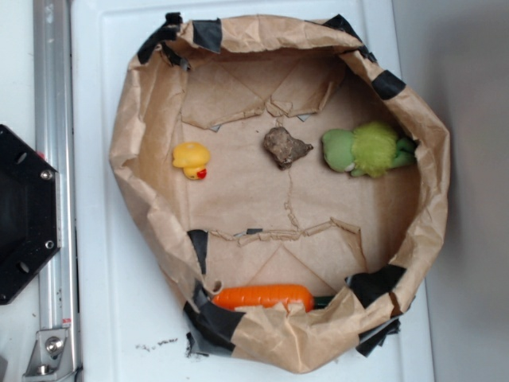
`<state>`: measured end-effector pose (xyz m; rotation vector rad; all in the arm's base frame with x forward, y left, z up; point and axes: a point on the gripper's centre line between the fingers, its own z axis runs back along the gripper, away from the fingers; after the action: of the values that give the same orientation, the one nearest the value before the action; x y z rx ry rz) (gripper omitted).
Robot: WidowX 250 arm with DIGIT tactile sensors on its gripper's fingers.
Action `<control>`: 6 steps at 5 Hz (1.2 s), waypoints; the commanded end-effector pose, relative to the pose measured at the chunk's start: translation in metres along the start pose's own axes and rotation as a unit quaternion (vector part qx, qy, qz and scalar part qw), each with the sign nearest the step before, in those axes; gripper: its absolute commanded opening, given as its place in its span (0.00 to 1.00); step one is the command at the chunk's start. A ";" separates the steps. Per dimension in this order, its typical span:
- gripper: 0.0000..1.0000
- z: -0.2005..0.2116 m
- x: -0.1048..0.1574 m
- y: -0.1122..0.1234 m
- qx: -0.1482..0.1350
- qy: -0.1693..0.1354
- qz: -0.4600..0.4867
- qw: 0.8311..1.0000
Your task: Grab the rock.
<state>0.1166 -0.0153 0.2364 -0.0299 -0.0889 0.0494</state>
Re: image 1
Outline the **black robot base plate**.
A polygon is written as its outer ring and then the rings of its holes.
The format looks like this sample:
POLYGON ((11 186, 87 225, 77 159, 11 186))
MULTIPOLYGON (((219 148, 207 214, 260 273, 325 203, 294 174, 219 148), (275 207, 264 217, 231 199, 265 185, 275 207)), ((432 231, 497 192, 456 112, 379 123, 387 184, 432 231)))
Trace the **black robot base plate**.
POLYGON ((10 304, 60 249, 58 172, 1 126, 1 304, 10 304))

